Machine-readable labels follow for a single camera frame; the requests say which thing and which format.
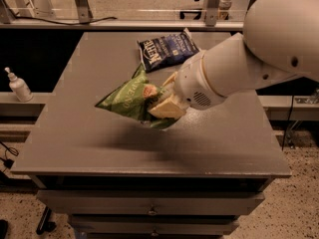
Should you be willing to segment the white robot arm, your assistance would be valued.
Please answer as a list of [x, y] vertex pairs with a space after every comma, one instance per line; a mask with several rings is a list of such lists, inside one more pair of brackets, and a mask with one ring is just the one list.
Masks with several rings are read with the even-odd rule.
[[319, 0], [256, 0], [243, 30], [187, 59], [149, 113], [177, 120], [189, 107], [301, 77], [319, 81]]

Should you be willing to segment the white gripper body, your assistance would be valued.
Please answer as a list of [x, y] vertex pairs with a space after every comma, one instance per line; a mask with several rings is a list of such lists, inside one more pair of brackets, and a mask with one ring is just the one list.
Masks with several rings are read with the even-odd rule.
[[209, 84], [203, 65], [204, 53], [200, 51], [188, 58], [176, 72], [174, 80], [175, 94], [200, 111], [220, 105], [226, 100]]

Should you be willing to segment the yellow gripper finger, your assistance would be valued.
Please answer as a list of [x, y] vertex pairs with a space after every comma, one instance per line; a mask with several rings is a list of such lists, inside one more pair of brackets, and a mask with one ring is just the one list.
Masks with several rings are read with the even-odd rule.
[[176, 78], [177, 72], [172, 73], [166, 80], [165, 82], [162, 84], [163, 87], [167, 86], [170, 83], [174, 83], [175, 82], [175, 78]]
[[158, 105], [149, 109], [149, 113], [158, 119], [179, 119], [186, 114], [187, 103], [178, 96], [170, 95]]

